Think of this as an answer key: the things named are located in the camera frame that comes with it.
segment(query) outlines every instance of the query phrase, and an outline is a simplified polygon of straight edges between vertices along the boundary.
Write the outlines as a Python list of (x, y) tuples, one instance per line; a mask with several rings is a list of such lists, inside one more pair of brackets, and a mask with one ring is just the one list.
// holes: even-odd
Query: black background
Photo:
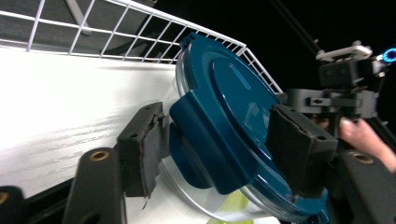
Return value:
[[(283, 0), (283, 5), (325, 51), (350, 47), (359, 40), (373, 55), (396, 44), (396, 1)], [(290, 28), (270, 0), (159, 1), (158, 9), (233, 37), (247, 44), (285, 91), (319, 90), (315, 54)], [(396, 133), (395, 66), (387, 73), (377, 111)]]

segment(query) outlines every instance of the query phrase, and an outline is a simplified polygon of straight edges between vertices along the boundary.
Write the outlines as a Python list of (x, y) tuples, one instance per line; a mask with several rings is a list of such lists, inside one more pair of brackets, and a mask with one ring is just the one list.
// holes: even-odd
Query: white wire shelf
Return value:
[[(247, 45), (227, 35), (135, 1), (78, 3), (83, 12), (79, 24), (70, 20), (67, 7), (64, 13), (68, 13), (68, 17), (62, 16), (61, 11), (55, 15), (50, 13), (53, 1), (36, 0), (35, 8), (25, 14), (0, 4), (0, 47), (126, 62), (176, 64), (181, 52), (180, 40), (194, 32), (222, 43), (260, 74), (274, 93), (282, 92)], [(106, 17), (106, 22), (95, 22), (99, 16)]]

